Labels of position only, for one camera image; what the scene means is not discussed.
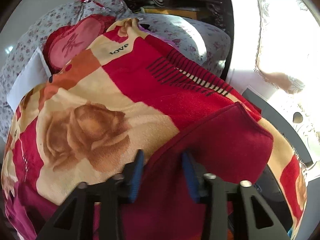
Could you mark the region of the white lace curtain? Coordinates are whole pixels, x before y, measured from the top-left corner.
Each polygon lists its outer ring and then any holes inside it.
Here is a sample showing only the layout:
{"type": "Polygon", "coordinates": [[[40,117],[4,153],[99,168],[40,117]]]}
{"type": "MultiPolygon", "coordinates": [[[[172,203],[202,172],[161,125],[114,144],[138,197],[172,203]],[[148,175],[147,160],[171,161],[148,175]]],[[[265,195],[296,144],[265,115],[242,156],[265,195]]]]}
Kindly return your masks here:
{"type": "Polygon", "coordinates": [[[289,95],[302,122],[290,117],[312,153],[319,153],[319,25],[302,0],[258,0],[257,69],[289,95]]]}

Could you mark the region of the white folded cloth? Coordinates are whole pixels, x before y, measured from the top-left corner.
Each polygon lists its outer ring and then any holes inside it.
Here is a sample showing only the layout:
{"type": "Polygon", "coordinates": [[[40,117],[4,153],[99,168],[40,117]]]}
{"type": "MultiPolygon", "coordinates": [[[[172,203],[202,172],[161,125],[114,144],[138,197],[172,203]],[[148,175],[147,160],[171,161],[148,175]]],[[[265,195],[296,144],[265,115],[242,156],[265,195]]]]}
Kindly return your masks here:
{"type": "Polygon", "coordinates": [[[43,53],[41,49],[37,47],[7,94],[7,102],[12,111],[16,111],[20,101],[25,95],[37,85],[47,82],[51,75],[43,53]]]}

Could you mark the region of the floral grey white quilt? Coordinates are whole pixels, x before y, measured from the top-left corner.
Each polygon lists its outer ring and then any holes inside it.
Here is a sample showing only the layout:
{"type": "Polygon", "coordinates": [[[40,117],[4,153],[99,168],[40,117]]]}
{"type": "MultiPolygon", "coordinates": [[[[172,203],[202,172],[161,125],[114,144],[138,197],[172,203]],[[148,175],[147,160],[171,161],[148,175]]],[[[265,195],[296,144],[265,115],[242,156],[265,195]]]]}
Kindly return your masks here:
{"type": "Polygon", "coordinates": [[[149,31],[170,41],[180,53],[216,76],[221,76],[230,50],[231,38],[220,28],[201,21],[161,14],[133,13],[123,0],[75,0],[49,11],[19,38],[1,66],[1,138],[7,139],[14,111],[7,94],[34,51],[43,49],[51,33],[72,26],[93,14],[113,16],[117,20],[138,18],[149,31]]]}

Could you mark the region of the red orange patchwork blanket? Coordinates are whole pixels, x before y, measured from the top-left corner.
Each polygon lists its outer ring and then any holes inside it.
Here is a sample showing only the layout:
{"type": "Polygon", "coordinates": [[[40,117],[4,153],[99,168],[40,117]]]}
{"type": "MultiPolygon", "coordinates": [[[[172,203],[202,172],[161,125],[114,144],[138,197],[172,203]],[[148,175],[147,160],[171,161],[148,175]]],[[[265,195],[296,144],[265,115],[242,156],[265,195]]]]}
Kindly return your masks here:
{"type": "Polygon", "coordinates": [[[20,101],[11,127],[19,114],[27,126],[55,111],[91,104],[123,112],[134,123],[163,115],[179,128],[235,103],[258,116],[275,137],[265,168],[251,183],[294,239],[306,206],[306,185],[291,145],[232,86],[141,31],[136,19],[112,24],[59,73],[33,88],[20,101]]]}

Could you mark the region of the red heart shaped pillow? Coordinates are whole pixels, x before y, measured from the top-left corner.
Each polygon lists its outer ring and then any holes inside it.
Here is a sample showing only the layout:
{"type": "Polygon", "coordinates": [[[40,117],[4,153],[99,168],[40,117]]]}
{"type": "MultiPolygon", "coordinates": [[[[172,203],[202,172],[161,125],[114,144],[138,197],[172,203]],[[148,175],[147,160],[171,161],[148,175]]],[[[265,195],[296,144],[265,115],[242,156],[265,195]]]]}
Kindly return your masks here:
{"type": "Polygon", "coordinates": [[[52,74],[78,55],[114,22],[113,16],[89,15],[75,25],[63,26],[52,32],[43,47],[43,55],[52,74]]]}

